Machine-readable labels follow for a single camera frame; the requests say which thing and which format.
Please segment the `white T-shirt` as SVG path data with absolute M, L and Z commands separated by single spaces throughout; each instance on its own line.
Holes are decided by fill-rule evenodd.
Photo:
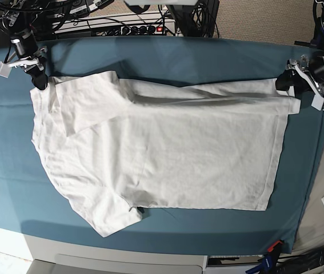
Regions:
M 301 106 L 273 79 L 174 87 L 114 71 L 53 78 L 30 97 L 46 175 L 103 237 L 141 207 L 264 211 Z

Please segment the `orange blue clamp bottom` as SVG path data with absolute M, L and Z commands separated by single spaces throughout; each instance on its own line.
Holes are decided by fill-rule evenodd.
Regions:
M 278 240 L 274 244 L 272 244 L 267 249 L 267 253 L 263 256 L 261 262 L 254 268 L 246 270 L 245 273 L 272 273 L 272 271 L 276 268 L 276 264 L 282 252 L 282 247 L 284 243 L 285 242 L 283 240 Z

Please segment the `teal table cloth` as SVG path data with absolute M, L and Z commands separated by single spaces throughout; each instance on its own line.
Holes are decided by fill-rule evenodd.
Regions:
M 303 47 L 183 37 L 99 37 L 46 42 L 50 75 L 114 70 L 121 78 L 187 86 L 274 78 Z M 0 61 L 7 47 L 0 47 Z M 275 241 L 290 252 L 324 150 L 324 112 L 304 94 L 285 132 L 268 209 L 147 209 L 143 220 L 98 235 L 49 182 L 31 142 L 31 79 L 0 76 L 0 228 L 49 240 L 134 252 L 255 255 Z

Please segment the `black power strip red switch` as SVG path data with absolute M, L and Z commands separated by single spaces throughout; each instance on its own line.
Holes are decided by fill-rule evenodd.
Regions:
M 121 27 L 121 35 L 166 35 L 163 26 L 156 25 L 140 25 L 140 26 L 123 26 Z

